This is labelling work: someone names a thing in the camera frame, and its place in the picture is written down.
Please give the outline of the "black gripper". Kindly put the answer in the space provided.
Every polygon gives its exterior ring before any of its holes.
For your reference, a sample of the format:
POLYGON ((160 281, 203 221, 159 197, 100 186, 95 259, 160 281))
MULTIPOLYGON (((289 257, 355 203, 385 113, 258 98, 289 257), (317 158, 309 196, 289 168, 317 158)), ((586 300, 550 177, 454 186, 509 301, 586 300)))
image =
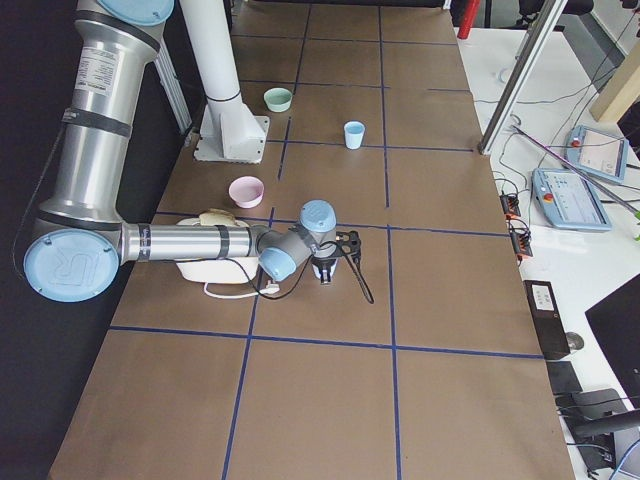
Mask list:
POLYGON ((325 258, 319 258, 319 257, 313 257, 312 258, 312 266, 313 264, 316 265, 331 265, 331 264, 338 264, 338 260, 336 258, 332 258, 332 257, 325 257, 325 258))

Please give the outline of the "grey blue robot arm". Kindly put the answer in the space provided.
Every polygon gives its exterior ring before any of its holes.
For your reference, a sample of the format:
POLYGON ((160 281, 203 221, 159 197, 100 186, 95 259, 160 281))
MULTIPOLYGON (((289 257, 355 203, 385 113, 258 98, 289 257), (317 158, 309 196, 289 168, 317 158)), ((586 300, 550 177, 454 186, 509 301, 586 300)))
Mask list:
POLYGON ((305 203, 285 232, 263 225, 156 225, 121 213, 133 200, 125 163, 140 91, 180 11, 207 94, 208 155, 258 163, 269 121, 243 102, 225 9, 218 1, 81 1, 82 38, 70 105, 51 156, 59 163, 52 196, 37 209, 33 237, 17 264, 22 279, 57 302, 102 294, 129 262, 239 264, 257 261, 274 281, 312 266, 328 283, 340 255, 336 215, 324 200, 305 203))

